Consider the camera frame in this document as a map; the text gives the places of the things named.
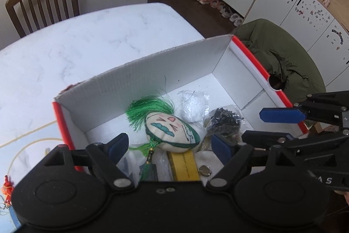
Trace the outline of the right hand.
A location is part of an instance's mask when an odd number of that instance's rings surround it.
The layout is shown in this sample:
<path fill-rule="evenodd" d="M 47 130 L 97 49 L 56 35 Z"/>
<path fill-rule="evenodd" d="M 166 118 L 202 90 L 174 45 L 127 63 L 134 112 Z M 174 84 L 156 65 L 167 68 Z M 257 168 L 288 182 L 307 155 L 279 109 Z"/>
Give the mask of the right hand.
<path fill-rule="evenodd" d="M 349 205 L 349 192 L 342 192 L 342 195 L 344 196 L 347 204 Z"/>

